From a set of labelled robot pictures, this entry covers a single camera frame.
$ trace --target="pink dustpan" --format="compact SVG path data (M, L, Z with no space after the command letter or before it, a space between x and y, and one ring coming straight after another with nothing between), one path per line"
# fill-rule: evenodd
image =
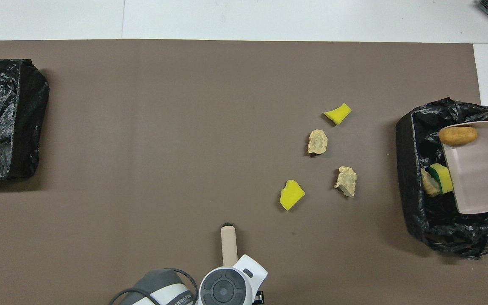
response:
M442 144L453 181L453 192L461 214L488 212L488 121L451 125L474 127L478 138L472 143Z

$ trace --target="black trash bag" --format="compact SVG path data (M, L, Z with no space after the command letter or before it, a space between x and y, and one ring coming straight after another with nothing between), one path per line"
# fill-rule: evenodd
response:
M488 107L445 98L420 106L396 125L396 155L402 209L408 232L435 251L477 259L488 254L488 213L460 214L453 192L429 197L420 166L445 165L438 131L488 120Z
M48 91L31 60L0 60L0 180L35 174Z

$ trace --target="beige rock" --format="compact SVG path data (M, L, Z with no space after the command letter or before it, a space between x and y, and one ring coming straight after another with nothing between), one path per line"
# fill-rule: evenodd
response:
M340 174L338 174L335 189L340 189L347 197L355 197L357 174L353 171L353 168L347 166L340 166L338 170Z
M308 142L308 153L323 154L327 151L327 136L321 129L316 129L310 133Z
M423 180L423 189L430 197L441 194L440 185L424 168L421 168L421 177Z

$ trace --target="potato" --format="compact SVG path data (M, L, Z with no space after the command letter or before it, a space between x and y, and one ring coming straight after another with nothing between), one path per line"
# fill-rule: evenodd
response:
M443 144L457 146L475 141L478 131L474 127L449 127L440 130L439 137Z

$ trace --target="sponge in bin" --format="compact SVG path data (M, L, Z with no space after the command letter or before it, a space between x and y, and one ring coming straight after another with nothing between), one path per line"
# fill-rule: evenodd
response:
M451 181L451 175L449 175L449 169L441 164L432 164L428 167L428 172L440 185L440 191L442 194L453 191L453 182Z

